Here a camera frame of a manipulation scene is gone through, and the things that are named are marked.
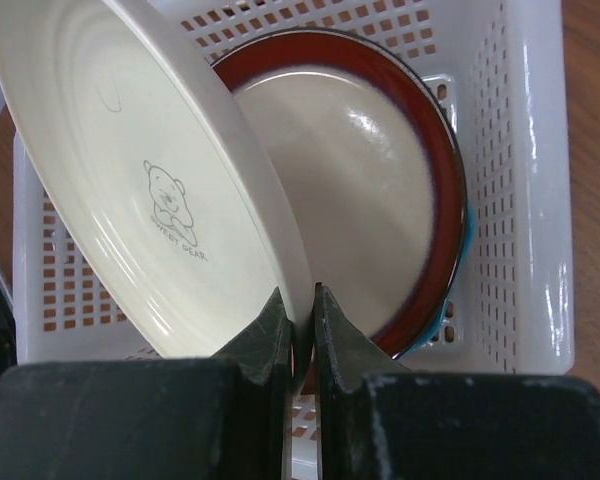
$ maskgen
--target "wooden table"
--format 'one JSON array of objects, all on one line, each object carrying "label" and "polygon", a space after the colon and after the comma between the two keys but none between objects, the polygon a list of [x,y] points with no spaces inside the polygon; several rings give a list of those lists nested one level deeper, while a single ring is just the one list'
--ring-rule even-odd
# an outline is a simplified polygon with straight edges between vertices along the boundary
[{"label": "wooden table", "polygon": [[[600,388],[600,0],[564,0],[575,237],[576,365]],[[0,115],[0,266],[11,284],[12,139]]]}]

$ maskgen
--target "wooden floor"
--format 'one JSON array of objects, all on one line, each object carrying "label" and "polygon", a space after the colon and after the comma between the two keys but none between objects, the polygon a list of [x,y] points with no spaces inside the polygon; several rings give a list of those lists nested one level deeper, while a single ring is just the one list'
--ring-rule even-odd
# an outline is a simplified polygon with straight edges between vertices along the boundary
[{"label": "wooden floor", "polygon": [[[576,365],[600,388],[600,0],[564,0],[575,237]],[[0,265],[11,283],[13,189],[8,112],[0,116]]]}]

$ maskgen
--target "bear logo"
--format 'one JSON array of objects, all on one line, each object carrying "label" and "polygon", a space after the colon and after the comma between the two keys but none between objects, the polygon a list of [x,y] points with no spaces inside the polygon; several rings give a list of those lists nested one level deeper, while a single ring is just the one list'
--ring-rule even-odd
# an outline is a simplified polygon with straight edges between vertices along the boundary
[{"label": "bear logo", "polygon": [[149,192],[154,202],[156,220],[177,233],[192,247],[198,246],[193,231],[193,216],[187,206],[182,182],[174,179],[165,170],[144,161],[144,169],[149,175]]}]

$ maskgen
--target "white basket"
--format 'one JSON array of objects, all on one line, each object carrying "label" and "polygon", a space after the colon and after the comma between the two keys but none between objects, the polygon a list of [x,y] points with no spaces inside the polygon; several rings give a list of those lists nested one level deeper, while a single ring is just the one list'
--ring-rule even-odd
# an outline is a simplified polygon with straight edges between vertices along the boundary
[{"label": "white basket", "polygon": [[[354,31],[405,60],[445,97],[477,232],[451,294],[452,316],[435,341],[403,362],[416,370],[549,374],[572,366],[559,0],[152,3],[209,60],[255,35],[296,25]],[[19,361],[155,356],[75,248],[17,138],[15,145]],[[293,475],[315,478],[313,399],[293,408]]]}]

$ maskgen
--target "white plate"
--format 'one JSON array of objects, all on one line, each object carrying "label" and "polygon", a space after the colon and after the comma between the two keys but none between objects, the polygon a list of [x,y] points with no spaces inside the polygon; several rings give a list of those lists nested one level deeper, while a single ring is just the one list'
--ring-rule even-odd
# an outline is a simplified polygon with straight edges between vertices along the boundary
[{"label": "white plate", "polygon": [[69,232],[161,355],[215,353],[279,287],[304,375],[313,282],[298,227],[186,38],[140,0],[0,0],[0,82]]}]

